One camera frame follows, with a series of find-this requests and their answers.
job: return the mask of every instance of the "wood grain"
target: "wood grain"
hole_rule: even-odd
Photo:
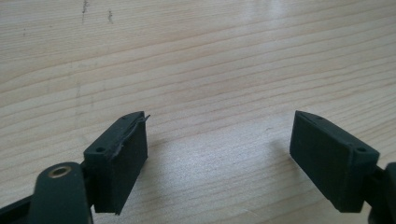
[[[95,223],[364,223],[290,158],[295,110],[396,161],[396,2],[0,1],[0,206],[145,110],[149,158]]]

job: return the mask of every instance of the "scratch mark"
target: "scratch mark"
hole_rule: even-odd
[[[248,209],[246,209],[246,208],[242,208],[242,210],[244,210],[245,212],[250,213],[251,215],[253,215],[253,216],[255,216],[255,217],[259,217],[259,215],[258,215],[257,213],[252,212],[252,211],[250,211],[250,210],[248,210]]]
[[[111,13],[111,9],[108,10],[108,21],[113,24],[113,13]]]
[[[77,93],[76,93],[76,99],[79,99],[81,95],[81,85],[79,84],[79,82],[77,83]]]
[[[90,3],[88,2],[88,0],[84,0],[84,4],[82,5],[82,23],[84,23],[84,16],[85,16],[85,13],[87,12],[89,5],[90,5]]]

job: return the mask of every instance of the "small hole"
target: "small hole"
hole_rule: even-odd
[[[96,152],[104,152],[106,149],[104,147],[99,147],[96,149]]]
[[[70,166],[60,166],[49,172],[49,177],[51,178],[59,178],[61,176],[67,175],[72,168]]]
[[[365,152],[365,151],[366,151],[366,148],[364,148],[364,147],[358,147],[358,148],[356,148],[356,150],[358,150],[359,152]]]

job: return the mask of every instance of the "dark green plastic part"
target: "dark green plastic part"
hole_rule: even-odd
[[[363,179],[379,153],[317,115],[296,111],[290,155],[340,212],[359,213]]]
[[[28,223],[92,223],[84,178],[78,163],[53,165],[38,176]]]
[[[147,157],[144,112],[118,119],[84,151],[96,213],[120,214]]]
[[[384,182],[382,184],[388,210],[393,221],[396,221],[396,162],[391,162],[385,169]]]
[[[32,196],[0,208],[0,223],[26,224]]]

